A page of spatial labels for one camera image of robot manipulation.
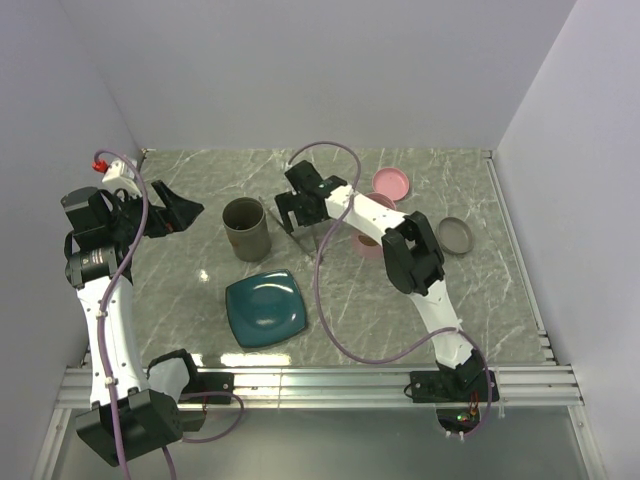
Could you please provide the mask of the metal food tongs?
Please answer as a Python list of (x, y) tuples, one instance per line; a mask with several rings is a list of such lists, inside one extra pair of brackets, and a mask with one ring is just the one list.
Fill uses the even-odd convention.
[(285, 230), (285, 225), (283, 221), (276, 214), (275, 210), (268, 205), (267, 200), (264, 199), (262, 196), (259, 196), (258, 200), (261, 202), (262, 206), (265, 208), (265, 211), (268, 213), (270, 218), (288, 236), (288, 238), (292, 240), (307, 257), (315, 261), (318, 258), (318, 250), (319, 250), (319, 241), (316, 237), (315, 229), (311, 228), (309, 231), (303, 232), (302, 234), (287, 232)]

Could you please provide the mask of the grey steel canister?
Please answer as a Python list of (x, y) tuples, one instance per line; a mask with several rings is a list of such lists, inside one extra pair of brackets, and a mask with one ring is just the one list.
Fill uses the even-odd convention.
[(235, 256), (244, 262), (259, 262), (271, 250), (266, 210), (259, 200), (241, 197), (223, 209), (222, 221)]

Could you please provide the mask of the pink lid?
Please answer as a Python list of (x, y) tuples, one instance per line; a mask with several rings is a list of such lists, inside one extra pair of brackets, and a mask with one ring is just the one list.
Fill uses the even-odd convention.
[(373, 175), (372, 187), (375, 192), (396, 202), (403, 200), (408, 195), (410, 181), (402, 170), (395, 167), (385, 167)]

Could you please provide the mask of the grey steel lid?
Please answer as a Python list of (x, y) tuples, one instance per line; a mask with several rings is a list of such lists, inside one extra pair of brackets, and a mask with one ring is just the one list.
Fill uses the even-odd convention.
[(474, 236), (470, 227), (457, 217), (442, 219), (436, 231), (441, 248), (451, 255), (465, 255), (474, 248)]

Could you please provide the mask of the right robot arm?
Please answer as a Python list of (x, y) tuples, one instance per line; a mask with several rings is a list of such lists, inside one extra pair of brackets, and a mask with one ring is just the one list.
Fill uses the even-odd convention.
[(293, 214), (299, 226), (331, 219), (375, 240), (389, 281), (409, 296), (433, 339), (444, 393), (466, 398), (485, 380), (485, 367), (479, 349), (462, 334), (447, 291), (444, 255), (427, 217), (386, 208), (337, 176), (323, 179), (306, 160), (286, 170), (285, 177), (292, 190), (275, 196), (285, 230), (294, 230)]

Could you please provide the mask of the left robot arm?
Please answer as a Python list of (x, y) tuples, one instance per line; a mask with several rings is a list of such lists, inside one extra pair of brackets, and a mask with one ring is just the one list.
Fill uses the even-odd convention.
[(179, 440), (178, 402), (196, 399), (203, 379), (184, 349), (144, 366), (133, 330), (132, 251), (144, 236), (185, 231), (203, 212), (163, 182), (153, 189), (163, 204), (83, 187), (61, 200), (72, 226), (65, 239), (65, 275), (82, 306), (92, 364), (89, 411), (76, 432), (113, 467)]

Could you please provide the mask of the pink canister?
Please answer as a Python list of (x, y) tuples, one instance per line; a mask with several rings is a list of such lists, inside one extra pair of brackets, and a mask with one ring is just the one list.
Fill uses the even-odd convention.
[[(386, 208), (396, 209), (394, 201), (381, 193), (368, 193), (367, 197)], [(354, 251), (362, 258), (379, 259), (383, 257), (382, 247), (374, 239), (360, 231), (354, 230), (352, 232), (351, 243)]]

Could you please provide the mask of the teal square plate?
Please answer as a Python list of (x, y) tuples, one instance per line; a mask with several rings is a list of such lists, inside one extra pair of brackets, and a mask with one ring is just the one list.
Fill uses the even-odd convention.
[(280, 344), (308, 325), (301, 291), (288, 269), (261, 272), (227, 286), (225, 306), (231, 332), (243, 349)]

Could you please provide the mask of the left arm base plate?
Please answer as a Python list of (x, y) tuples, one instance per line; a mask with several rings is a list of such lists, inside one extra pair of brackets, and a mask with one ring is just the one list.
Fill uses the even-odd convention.
[(202, 404), (231, 403), (230, 394), (234, 390), (234, 375), (229, 372), (198, 372), (183, 389), (180, 400)]

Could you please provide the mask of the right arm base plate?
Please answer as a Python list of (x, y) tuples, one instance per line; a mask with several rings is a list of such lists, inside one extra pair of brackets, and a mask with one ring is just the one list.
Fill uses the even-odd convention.
[(411, 371), (403, 393), (414, 403), (470, 403), (472, 399), (486, 402), (488, 395), (497, 401), (500, 393), (493, 371), (489, 378), (487, 382), (484, 370), (470, 377), (441, 370)]

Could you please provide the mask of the aluminium rail frame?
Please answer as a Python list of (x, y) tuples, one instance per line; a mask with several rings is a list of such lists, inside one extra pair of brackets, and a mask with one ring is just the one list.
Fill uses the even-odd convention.
[[(432, 224), (455, 216), (473, 250), (446, 259), (449, 296), (465, 331), (496, 375), (500, 399), (473, 436), (448, 434), (439, 406), (403, 390), (409, 373), (435, 369), (434, 347), (411, 300), (381, 260), (360, 257), (343, 228), (320, 269), (278, 227), (257, 263), (238, 260), (224, 206), (287, 189), (287, 149), (155, 150), (146, 180), (162, 180), (204, 212), (185, 232), (147, 239), (133, 263), (133, 330), (141, 361), (185, 349), (202, 372), (234, 375), (231, 403), (186, 403), (203, 421), (165, 459), (133, 460), (136, 479), (602, 479), (577, 376), (560, 364), (523, 265), (492, 155), (480, 149), (336, 148), (305, 153), (323, 176), (371, 190), (385, 167), (410, 181), (399, 202)], [(228, 325), (225, 290), (288, 269), (304, 298), (307, 328), (276, 346), (241, 348)]]

